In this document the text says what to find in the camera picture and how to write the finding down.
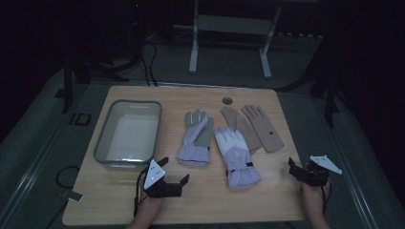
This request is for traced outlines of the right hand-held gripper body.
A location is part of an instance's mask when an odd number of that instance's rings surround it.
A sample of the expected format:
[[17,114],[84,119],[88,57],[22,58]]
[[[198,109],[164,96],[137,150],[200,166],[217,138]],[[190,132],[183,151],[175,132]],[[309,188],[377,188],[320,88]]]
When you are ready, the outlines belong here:
[[329,180],[330,172],[338,175],[343,174],[343,171],[327,156],[310,156],[301,180],[312,187],[325,186]]

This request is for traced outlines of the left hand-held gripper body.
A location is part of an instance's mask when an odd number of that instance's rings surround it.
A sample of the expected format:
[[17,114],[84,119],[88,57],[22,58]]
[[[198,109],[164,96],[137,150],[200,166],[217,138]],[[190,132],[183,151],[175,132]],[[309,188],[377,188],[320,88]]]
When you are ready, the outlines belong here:
[[151,198],[180,197],[182,187],[180,183],[167,183],[164,181],[166,172],[152,159],[149,165],[140,174],[143,178],[142,190]]

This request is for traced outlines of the lilac ski glove grey palm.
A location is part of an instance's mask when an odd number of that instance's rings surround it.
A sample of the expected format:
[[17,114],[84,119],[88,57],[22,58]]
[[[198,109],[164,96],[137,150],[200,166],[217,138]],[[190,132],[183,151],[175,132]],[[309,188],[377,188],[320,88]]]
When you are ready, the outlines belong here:
[[177,160],[190,166],[207,166],[210,163],[211,133],[214,120],[206,111],[196,110],[185,115],[187,131]]

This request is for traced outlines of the beige knit glove with button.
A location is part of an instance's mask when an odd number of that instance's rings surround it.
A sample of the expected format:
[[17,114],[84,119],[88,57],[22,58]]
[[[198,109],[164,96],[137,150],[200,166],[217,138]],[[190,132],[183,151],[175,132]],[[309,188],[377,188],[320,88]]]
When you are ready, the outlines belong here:
[[276,152],[284,146],[282,138],[260,106],[244,105],[242,112],[249,119],[262,146],[268,153]]

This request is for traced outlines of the clear plastic bin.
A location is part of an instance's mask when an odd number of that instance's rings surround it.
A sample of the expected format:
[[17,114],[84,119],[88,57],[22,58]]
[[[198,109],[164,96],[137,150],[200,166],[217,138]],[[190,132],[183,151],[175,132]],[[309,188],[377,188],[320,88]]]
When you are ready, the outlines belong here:
[[111,170],[144,169],[155,155],[161,113],[158,101],[114,101],[96,142],[94,159]]

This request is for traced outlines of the lilac and white ski glove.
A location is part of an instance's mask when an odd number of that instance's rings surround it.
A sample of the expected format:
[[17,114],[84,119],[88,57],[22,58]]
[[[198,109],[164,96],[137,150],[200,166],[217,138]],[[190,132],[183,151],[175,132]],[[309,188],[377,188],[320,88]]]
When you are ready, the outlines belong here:
[[224,161],[230,189],[245,188],[262,180],[254,168],[245,138],[239,130],[221,127],[215,131],[215,138]]

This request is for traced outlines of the plain beige knit glove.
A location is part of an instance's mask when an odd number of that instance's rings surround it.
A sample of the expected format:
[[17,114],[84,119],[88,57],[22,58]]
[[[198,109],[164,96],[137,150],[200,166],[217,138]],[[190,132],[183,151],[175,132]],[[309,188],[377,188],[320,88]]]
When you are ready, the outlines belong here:
[[245,118],[232,107],[221,108],[221,113],[224,116],[229,127],[234,130],[239,130],[243,135],[249,152],[253,155],[262,146],[256,133],[246,122]]

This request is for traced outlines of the person's right hand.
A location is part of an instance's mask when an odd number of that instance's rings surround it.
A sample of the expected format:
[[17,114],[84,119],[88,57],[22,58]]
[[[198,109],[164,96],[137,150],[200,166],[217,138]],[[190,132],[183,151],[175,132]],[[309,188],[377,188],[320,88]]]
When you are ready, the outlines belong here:
[[301,183],[302,201],[308,219],[324,217],[324,208],[330,196],[330,183],[325,186],[312,187],[305,182]]

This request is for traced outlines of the person's left hand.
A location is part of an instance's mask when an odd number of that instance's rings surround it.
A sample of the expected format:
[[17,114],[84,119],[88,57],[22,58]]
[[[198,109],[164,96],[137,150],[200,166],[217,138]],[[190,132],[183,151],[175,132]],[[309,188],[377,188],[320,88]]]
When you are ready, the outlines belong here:
[[153,221],[157,217],[162,203],[163,198],[150,198],[144,191],[141,191],[136,218]]

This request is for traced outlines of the black metal stand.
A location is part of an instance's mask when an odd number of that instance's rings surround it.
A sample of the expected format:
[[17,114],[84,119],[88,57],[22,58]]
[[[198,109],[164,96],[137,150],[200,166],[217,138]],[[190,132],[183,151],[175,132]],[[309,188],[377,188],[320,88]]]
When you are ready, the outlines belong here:
[[99,71],[115,81],[125,81],[125,78],[117,75],[112,70],[103,67],[89,56],[83,54],[67,55],[63,67],[63,88],[58,89],[55,94],[55,97],[64,100],[63,114],[69,111],[73,103],[73,75],[75,75],[79,83],[88,84],[92,80],[89,69]]
[[310,81],[314,81],[309,94],[312,98],[321,98],[326,94],[324,117],[330,128],[334,127],[333,114],[338,111],[334,103],[337,78],[336,59],[337,52],[333,50],[332,41],[324,36],[303,76],[286,86],[276,89],[276,92],[289,92]]

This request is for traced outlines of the black rectangular floor bracket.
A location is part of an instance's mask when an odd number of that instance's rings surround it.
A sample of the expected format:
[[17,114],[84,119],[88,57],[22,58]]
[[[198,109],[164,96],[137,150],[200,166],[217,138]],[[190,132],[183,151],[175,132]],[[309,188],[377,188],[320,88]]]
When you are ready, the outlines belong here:
[[92,116],[84,113],[74,113],[69,124],[75,126],[87,126],[91,121]]

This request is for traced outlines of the white metal desk frame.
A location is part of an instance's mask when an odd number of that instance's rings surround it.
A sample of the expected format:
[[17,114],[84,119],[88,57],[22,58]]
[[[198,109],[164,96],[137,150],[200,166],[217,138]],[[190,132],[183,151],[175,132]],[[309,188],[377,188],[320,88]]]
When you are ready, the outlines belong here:
[[189,59],[188,71],[196,73],[199,57],[199,31],[216,31],[229,33],[243,33],[264,35],[266,37],[265,44],[258,50],[261,61],[264,79],[270,79],[272,73],[267,58],[267,53],[270,47],[272,37],[275,34],[275,29],[281,14],[282,7],[277,6],[271,19],[256,19],[231,17],[221,15],[201,14],[199,12],[199,4],[201,0],[194,1],[193,26],[192,26],[192,47]]

